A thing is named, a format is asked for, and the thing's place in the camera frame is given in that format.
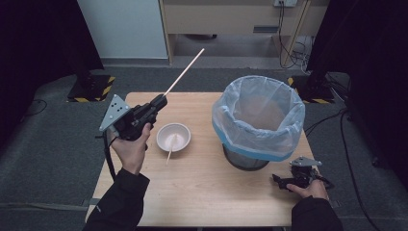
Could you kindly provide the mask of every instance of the person's right hand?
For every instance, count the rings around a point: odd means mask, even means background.
[[[286,188],[288,188],[288,190],[290,191],[299,194],[302,198],[312,196],[313,198],[323,198],[329,200],[326,188],[324,187],[323,182],[320,180],[312,181],[312,183],[306,189],[302,189],[292,184],[288,184]]]

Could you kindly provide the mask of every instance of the white wall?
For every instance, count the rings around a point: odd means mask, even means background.
[[[99,56],[167,59],[159,0],[78,0]]]

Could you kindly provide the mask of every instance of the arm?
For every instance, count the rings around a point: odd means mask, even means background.
[[[140,174],[145,144],[150,136],[150,124],[143,128],[136,141],[116,139],[112,147],[122,163],[122,169],[89,215],[83,231],[134,230],[143,214],[143,198],[149,179]]]
[[[342,223],[328,201],[327,191],[319,180],[306,189],[289,184],[287,188],[303,197],[292,209],[292,230],[341,231]]]

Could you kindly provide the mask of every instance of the gray carpet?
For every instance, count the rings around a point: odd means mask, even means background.
[[[113,94],[126,97],[131,91],[166,91],[182,72],[179,68],[110,67],[95,73],[116,77],[104,102],[67,103],[75,82],[63,77],[40,89],[36,99],[45,110],[25,117],[0,154],[0,203],[56,203],[81,206],[93,194],[104,161],[98,127]],[[300,70],[192,68],[173,91],[223,91],[245,75],[263,75],[286,81]],[[340,81],[346,77],[339,75]],[[28,114],[39,112],[43,102],[34,102]],[[305,126],[337,113],[344,103],[307,104]],[[371,154],[355,125],[344,119],[344,135],[364,206],[381,230],[408,230],[408,195],[394,173],[371,165]],[[340,117],[329,119],[308,137],[320,172],[336,188],[332,200],[344,230],[374,230],[356,198],[347,166],[340,130]],[[0,230],[81,230],[86,212],[39,209],[1,209]]]

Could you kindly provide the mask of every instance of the hand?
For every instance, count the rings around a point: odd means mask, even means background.
[[[299,194],[302,198],[312,196],[313,198],[323,198],[329,200],[326,188],[324,187],[323,182],[321,182],[320,180],[312,181],[312,183],[306,189],[302,189],[292,184],[288,184],[286,188],[288,188],[288,190],[290,191]]]
[[[112,148],[119,157],[123,169],[138,175],[143,165],[147,139],[150,137],[151,124],[146,123],[141,136],[135,141],[116,139]]]

